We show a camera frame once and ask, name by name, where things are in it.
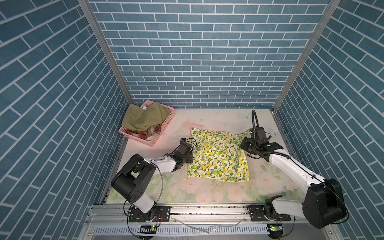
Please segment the lemon print skirt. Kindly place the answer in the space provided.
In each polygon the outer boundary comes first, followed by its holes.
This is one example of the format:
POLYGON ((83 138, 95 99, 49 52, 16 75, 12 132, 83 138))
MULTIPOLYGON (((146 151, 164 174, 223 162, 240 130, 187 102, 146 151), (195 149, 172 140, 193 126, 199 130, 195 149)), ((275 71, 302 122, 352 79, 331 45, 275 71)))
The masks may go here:
POLYGON ((193 163, 188 165, 187 176, 216 181, 240 183, 250 180, 247 156, 240 148, 250 131, 232 134, 192 128, 190 137, 197 142, 193 150, 193 163))

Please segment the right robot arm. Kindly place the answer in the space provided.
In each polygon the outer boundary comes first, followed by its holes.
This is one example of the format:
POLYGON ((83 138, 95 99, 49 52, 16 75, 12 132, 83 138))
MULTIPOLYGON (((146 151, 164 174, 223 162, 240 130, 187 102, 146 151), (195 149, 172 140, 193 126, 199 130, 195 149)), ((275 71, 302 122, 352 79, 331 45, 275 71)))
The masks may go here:
POLYGON ((246 132, 240 148, 253 159, 264 159, 291 178, 304 192, 303 200, 290 200, 278 195, 265 200, 267 219, 279 216, 305 218, 313 227, 321 229, 330 224, 341 224, 349 219, 341 184, 314 173, 276 142, 271 143, 264 128, 253 127, 246 132))

